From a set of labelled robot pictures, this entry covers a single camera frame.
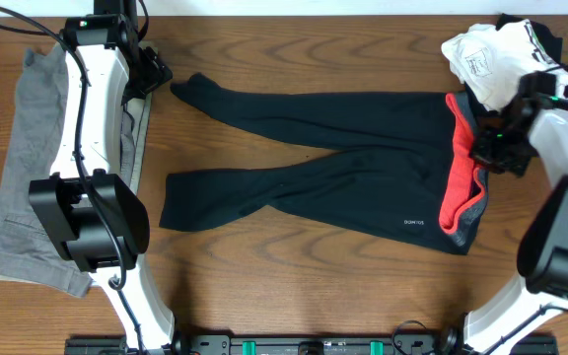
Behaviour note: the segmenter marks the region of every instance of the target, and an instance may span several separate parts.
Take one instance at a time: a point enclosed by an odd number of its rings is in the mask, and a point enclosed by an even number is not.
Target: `red lining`
[[[462,213],[483,198],[485,188],[478,178],[480,167],[469,155],[474,135],[463,117],[455,95],[446,95],[446,105],[455,115],[455,132],[453,133],[453,163],[440,209],[439,223],[440,228],[446,234],[452,234],[458,229]],[[480,191],[470,198],[473,182],[477,184]]]

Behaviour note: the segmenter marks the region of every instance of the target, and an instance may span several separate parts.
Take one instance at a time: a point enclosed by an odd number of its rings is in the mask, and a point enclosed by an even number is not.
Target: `clothing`
[[[496,25],[497,31],[501,30],[501,28],[507,24],[517,23],[523,20],[524,19],[520,17],[501,14]],[[530,23],[532,24],[533,33],[538,38],[540,45],[547,53],[547,55],[550,56],[551,59],[555,60],[556,63],[562,64],[562,47],[564,45],[564,39],[554,36],[549,30],[549,27],[541,23],[535,21],[530,21]],[[564,96],[568,99],[568,85],[564,90]]]
[[[493,25],[473,25],[466,34],[442,44],[451,71],[466,82],[487,110],[500,111],[517,93],[525,74],[558,66],[540,44],[529,20],[509,23],[499,31]],[[568,72],[553,70],[556,95],[564,97]]]
[[[216,228],[264,205],[335,226],[466,253],[487,201],[468,152],[465,95],[269,95],[220,88],[203,75],[172,92],[212,118],[281,142],[340,151],[268,170],[169,175],[160,226]]]
[[[44,284],[82,297],[91,278],[58,256],[28,201],[30,181],[49,177],[60,145],[68,88],[65,54],[60,46],[46,56],[28,49],[23,65],[0,187],[0,279]],[[132,117],[125,114],[122,120],[120,175],[131,189],[139,181],[136,146],[139,131],[145,130],[142,111],[132,110]]]

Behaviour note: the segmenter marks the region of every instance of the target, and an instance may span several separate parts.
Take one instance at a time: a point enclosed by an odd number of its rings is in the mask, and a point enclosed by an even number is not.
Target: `green connector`
[[[383,342],[382,341],[370,342],[370,355],[383,355]]]
[[[243,342],[243,355],[255,355],[255,341]]]

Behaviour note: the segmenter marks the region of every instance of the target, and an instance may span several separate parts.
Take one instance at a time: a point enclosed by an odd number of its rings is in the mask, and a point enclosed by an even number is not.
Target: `black pants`
[[[479,199],[478,210],[468,209],[467,225],[461,218],[457,224],[464,226],[451,232],[440,225],[456,156],[456,116],[446,94],[246,94],[222,89],[200,74],[173,84],[172,91],[240,129],[341,152],[279,169],[169,175],[161,227],[211,229],[269,204],[286,213],[446,252],[466,253],[474,239],[485,198]],[[482,190],[472,180],[466,189],[466,202]]]

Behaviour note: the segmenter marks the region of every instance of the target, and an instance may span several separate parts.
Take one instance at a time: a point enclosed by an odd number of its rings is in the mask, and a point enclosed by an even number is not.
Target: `black mount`
[[[97,192],[99,207],[117,236],[124,265],[130,270],[137,255],[148,248],[146,207],[115,174],[95,171],[87,181]],[[115,248],[98,214],[93,207],[78,206],[83,193],[78,178],[54,175],[30,182],[30,205],[64,260],[74,260],[81,271],[88,272],[118,266]]]
[[[74,50],[79,45],[102,44],[122,52],[129,68],[122,104],[145,99],[173,78],[153,48],[139,46],[135,0],[95,0],[94,15],[68,18],[60,34]]]
[[[525,174],[537,151],[528,135],[533,121],[543,109],[568,110],[568,100],[555,97],[556,76],[533,72],[521,78],[519,91],[501,111],[500,125],[479,129],[470,156],[495,174]]]
[[[517,268],[530,292],[568,299],[568,176],[556,185],[523,237]]]

